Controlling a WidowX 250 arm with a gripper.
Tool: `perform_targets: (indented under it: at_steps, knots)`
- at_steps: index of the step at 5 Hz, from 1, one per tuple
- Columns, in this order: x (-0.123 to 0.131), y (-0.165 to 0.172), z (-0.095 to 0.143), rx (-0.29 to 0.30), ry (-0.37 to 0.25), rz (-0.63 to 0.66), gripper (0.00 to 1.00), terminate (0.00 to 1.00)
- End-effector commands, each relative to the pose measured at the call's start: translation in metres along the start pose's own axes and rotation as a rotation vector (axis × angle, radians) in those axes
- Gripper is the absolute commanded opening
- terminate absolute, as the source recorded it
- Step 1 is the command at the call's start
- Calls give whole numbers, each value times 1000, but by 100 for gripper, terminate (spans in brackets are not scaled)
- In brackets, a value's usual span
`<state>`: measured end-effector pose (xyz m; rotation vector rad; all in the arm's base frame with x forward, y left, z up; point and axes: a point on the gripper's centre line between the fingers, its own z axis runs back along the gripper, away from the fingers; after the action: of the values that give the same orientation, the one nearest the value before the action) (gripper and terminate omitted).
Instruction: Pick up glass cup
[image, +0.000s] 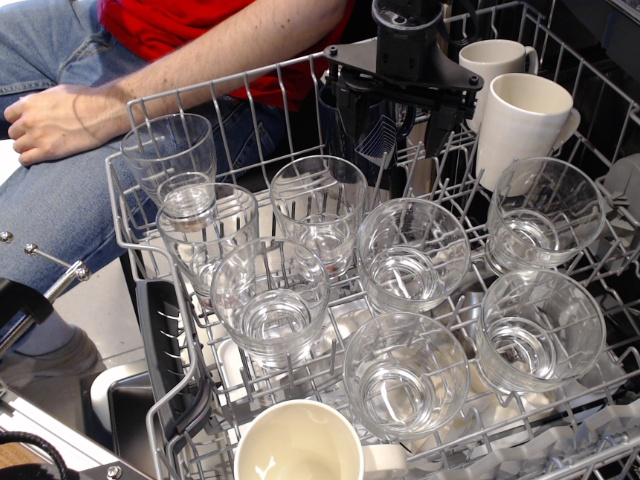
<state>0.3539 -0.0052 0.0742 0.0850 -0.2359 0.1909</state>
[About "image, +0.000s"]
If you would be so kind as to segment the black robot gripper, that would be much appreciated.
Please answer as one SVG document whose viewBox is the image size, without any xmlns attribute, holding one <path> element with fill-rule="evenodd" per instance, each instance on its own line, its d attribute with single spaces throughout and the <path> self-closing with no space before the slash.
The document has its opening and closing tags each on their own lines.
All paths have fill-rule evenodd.
<svg viewBox="0 0 640 480">
<path fill-rule="evenodd" d="M 385 159 L 388 116 L 380 100 L 427 110 L 425 152 L 436 156 L 456 126 L 474 116 L 483 80 L 441 50 L 442 1 L 374 1 L 371 16 L 374 38 L 324 51 L 350 156 Z"/>
</svg>

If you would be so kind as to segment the person's bare forearm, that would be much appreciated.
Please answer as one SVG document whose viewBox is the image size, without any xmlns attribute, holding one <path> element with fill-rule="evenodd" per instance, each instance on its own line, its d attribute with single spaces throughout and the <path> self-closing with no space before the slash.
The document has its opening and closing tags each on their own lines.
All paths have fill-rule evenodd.
<svg viewBox="0 0 640 480">
<path fill-rule="evenodd" d="M 179 90 L 151 103 L 152 117 L 190 109 L 209 94 L 191 85 L 222 79 L 294 58 L 326 37 L 343 19 L 345 1 L 254 1 L 167 56 L 118 81 L 133 99 Z"/>
</svg>

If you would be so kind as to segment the person's bare hand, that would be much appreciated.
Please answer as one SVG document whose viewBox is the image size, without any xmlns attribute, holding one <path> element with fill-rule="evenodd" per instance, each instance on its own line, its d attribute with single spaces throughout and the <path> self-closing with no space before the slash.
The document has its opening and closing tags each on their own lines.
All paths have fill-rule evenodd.
<svg viewBox="0 0 640 480">
<path fill-rule="evenodd" d="M 19 162 L 31 166 L 94 150 L 125 133 L 134 91 L 113 81 L 59 85 L 21 97 L 4 110 Z"/>
</svg>

